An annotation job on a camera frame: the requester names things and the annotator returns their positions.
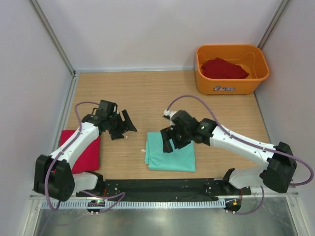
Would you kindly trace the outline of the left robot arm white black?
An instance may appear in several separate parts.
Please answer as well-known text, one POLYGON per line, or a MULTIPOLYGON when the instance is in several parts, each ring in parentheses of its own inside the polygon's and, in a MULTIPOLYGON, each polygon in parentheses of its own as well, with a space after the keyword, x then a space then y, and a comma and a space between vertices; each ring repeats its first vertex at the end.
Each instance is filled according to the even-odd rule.
POLYGON ((87 191, 98 197, 104 192, 103 176, 95 172, 74 174, 72 168, 86 148, 104 132, 112 140, 135 132, 127 110, 118 110, 114 102, 101 100, 92 113, 79 120, 79 127, 59 148, 49 155, 40 155, 35 162, 33 190, 60 202, 73 194, 87 191))

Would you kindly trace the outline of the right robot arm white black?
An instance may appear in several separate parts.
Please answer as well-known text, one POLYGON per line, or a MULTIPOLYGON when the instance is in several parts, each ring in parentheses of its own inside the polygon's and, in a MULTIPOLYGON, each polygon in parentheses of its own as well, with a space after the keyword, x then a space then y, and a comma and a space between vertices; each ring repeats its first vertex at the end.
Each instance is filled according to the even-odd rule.
POLYGON ((198 121, 184 110, 164 111, 163 116, 170 122, 169 127, 160 131, 163 152, 171 153, 198 143, 229 150, 257 165, 256 168, 243 170, 229 169, 221 183, 226 194, 232 195, 244 187, 260 185, 278 193, 287 192, 297 168, 288 144, 259 142, 220 127, 211 119, 198 121))

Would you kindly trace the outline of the teal t shirt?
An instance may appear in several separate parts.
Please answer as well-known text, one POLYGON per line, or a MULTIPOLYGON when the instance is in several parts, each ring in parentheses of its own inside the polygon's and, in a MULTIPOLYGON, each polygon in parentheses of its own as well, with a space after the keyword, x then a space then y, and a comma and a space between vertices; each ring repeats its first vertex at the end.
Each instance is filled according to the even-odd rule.
POLYGON ((171 153, 163 152, 160 132, 147 132, 144 163, 151 171, 195 172, 195 152, 193 143, 181 149, 172 144, 171 153))

